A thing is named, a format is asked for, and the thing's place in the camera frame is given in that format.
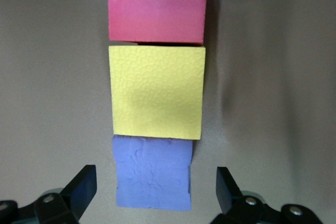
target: gray surface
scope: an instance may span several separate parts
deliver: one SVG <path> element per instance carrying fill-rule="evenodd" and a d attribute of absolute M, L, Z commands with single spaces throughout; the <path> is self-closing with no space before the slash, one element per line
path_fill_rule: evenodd
<path fill-rule="evenodd" d="M 116 207 L 107 0 L 0 0 L 0 199 L 96 164 L 81 223 L 209 223 L 216 166 L 279 209 L 336 219 L 335 0 L 208 0 L 190 212 Z"/>

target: screw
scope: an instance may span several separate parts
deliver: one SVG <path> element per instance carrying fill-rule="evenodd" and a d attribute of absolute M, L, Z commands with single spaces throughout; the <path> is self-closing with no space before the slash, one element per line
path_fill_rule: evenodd
<path fill-rule="evenodd" d="M 246 198 L 245 202 L 248 203 L 251 206 L 255 206 L 257 204 L 257 201 L 254 198 L 252 198 L 252 197 Z"/>
<path fill-rule="evenodd" d="M 5 210 L 8 207 L 7 203 L 3 203 L 0 205 L 0 211 Z"/>
<path fill-rule="evenodd" d="M 51 201 L 53 201 L 53 200 L 54 200 L 53 195 L 49 195 L 49 196 L 47 196 L 47 197 L 45 197 L 45 198 L 43 199 L 43 202 L 44 202 L 44 203 L 48 203 L 48 202 L 51 202 Z"/>
<path fill-rule="evenodd" d="M 298 208 L 298 207 L 295 207 L 295 206 L 291 206 L 291 207 L 289 208 L 289 211 L 290 211 L 292 214 L 297 215 L 297 216 L 302 215 L 302 210 L 301 210 L 300 208 Z"/>

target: wrinkled blue surface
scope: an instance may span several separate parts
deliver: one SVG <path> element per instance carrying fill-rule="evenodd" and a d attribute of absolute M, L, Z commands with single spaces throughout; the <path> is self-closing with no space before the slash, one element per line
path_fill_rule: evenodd
<path fill-rule="evenodd" d="M 115 135 L 112 144 L 118 206 L 191 209 L 192 141 Z"/>

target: stack of blocks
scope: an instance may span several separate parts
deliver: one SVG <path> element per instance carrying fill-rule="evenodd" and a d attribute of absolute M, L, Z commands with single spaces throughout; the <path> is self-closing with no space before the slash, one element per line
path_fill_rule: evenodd
<path fill-rule="evenodd" d="M 206 0 L 108 0 L 117 205 L 190 210 Z"/>

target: yellow textured surface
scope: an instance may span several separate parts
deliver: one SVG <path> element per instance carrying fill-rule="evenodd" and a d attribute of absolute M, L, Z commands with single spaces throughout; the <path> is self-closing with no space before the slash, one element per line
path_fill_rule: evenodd
<path fill-rule="evenodd" d="M 204 47 L 110 46 L 114 134 L 201 138 Z"/>

